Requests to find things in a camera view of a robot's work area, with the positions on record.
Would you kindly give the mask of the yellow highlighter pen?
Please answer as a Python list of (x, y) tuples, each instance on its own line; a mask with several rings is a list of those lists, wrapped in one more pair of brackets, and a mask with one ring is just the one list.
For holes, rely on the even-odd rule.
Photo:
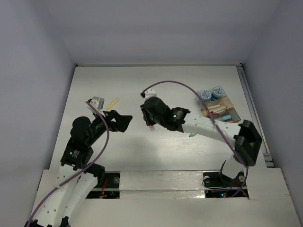
[(115, 98), (113, 101), (111, 101), (108, 105), (107, 105), (107, 107), (106, 107), (106, 110), (111, 110), (111, 109), (113, 109), (113, 107), (119, 102), (119, 98), (117, 97), (117, 98)]

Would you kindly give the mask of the blue highlighter pen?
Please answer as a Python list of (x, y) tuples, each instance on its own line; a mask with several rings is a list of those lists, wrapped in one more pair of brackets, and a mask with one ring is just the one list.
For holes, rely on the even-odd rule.
[(232, 117), (231, 115), (225, 115), (225, 116), (222, 116), (222, 117), (219, 117), (219, 118), (216, 118), (217, 121), (228, 121), (230, 120)]

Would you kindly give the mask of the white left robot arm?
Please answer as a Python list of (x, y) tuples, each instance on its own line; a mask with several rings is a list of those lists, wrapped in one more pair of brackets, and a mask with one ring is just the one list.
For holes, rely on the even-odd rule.
[(90, 191), (106, 184), (105, 168), (91, 160), (92, 145), (104, 133), (125, 132), (133, 117), (115, 110), (93, 115), (93, 121), (85, 116), (73, 121), (54, 188), (37, 205), (25, 223), (27, 227), (70, 226)]

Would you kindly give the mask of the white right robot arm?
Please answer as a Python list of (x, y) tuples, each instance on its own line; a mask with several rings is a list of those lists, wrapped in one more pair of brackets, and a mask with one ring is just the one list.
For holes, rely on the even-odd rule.
[(140, 109), (147, 126), (158, 124), (169, 131), (201, 135), (226, 143), (232, 156), (218, 173), (222, 185), (230, 185), (241, 170), (256, 165), (262, 137), (251, 121), (244, 120), (240, 124), (212, 121), (188, 109), (169, 108), (155, 96), (146, 99)]

